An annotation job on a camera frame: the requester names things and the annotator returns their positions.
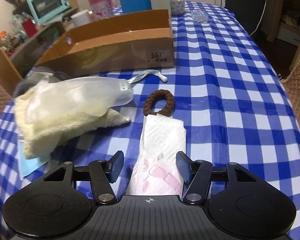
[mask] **fluffy yellow cloth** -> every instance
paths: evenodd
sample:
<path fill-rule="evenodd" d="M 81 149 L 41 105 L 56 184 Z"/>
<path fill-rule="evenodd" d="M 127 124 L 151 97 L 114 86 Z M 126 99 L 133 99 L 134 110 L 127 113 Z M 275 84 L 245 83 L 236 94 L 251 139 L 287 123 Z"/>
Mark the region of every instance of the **fluffy yellow cloth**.
<path fill-rule="evenodd" d="M 89 109 L 83 109 L 80 112 L 51 116 L 44 121 L 27 123 L 25 121 L 26 109 L 35 90 L 34 86 L 14 101 L 15 120 L 24 135 L 23 151 L 27 159 L 50 154 L 55 147 L 87 131 L 98 127 L 121 125 L 130 121 L 130 118 L 122 116 L 111 108 L 100 117 L 100 112 L 104 109 L 100 109 L 98 106 L 100 104 L 94 104 L 93 107 L 90 106 Z"/>

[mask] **translucent plastic bag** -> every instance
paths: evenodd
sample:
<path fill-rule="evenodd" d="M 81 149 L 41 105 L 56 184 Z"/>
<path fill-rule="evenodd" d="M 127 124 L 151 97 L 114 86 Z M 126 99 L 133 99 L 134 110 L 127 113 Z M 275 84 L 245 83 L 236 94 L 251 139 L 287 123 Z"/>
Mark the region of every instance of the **translucent plastic bag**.
<path fill-rule="evenodd" d="M 125 105 L 132 99 L 133 89 L 126 79 L 82 77 L 58 83 L 48 83 L 43 79 L 30 99 L 26 122 L 75 112 L 89 114 L 92 107 L 94 115 L 103 116 L 110 107 Z"/>

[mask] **jar with orange lid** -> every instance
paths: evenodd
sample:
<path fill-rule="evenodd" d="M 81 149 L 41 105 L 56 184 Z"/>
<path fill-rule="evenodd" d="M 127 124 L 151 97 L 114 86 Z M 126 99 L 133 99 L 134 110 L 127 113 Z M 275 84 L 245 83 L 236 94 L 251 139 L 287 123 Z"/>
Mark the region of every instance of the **jar with orange lid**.
<path fill-rule="evenodd" d="M 8 33 L 5 31 L 0 32 L 0 48 L 9 53 L 13 49 L 13 42 Z"/>

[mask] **blue and white tablecloth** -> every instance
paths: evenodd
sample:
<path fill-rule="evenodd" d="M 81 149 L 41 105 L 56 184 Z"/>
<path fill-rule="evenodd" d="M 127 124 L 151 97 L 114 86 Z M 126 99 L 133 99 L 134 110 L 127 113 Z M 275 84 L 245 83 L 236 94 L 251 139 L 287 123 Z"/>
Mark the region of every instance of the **blue and white tablecloth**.
<path fill-rule="evenodd" d="M 87 165 L 122 150 L 125 164 L 113 188 L 119 196 L 124 194 L 138 155 L 144 101 L 153 91 L 167 89 L 176 101 L 173 118 L 186 128 L 187 155 L 219 166 L 238 162 L 285 193 L 297 208 L 289 235 L 300 240 L 300 130 L 283 86 L 230 11 L 187 3 L 186 9 L 194 8 L 209 14 L 208 24 L 194 23 L 188 11 L 172 18 L 176 66 L 161 70 L 167 83 L 149 76 L 134 86 L 133 101 L 117 108 L 132 122 L 74 138 L 58 147 L 52 158 L 56 163 Z M 102 75 L 129 79 L 140 72 Z M 164 104 L 158 102 L 155 108 Z M 0 117 L 0 233 L 5 237 L 10 233 L 2 218 L 4 201 L 47 170 L 44 166 L 20 180 L 13 111 L 10 102 Z M 77 189 L 92 197 L 88 182 L 78 182 Z M 221 189 L 214 183 L 211 194 Z"/>

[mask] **ribbed black surface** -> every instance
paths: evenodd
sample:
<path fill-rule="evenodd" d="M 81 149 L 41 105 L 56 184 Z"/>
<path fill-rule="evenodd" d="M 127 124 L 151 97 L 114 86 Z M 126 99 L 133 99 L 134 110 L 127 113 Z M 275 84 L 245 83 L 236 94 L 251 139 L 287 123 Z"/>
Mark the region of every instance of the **ribbed black surface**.
<path fill-rule="evenodd" d="M 82 228 L 60 240 L 235 240 L 217 229 L 200 207 L 177 196 L 123 196 L 97 208 Z M 278 240 L 287 240 L 287 236 Z"/>

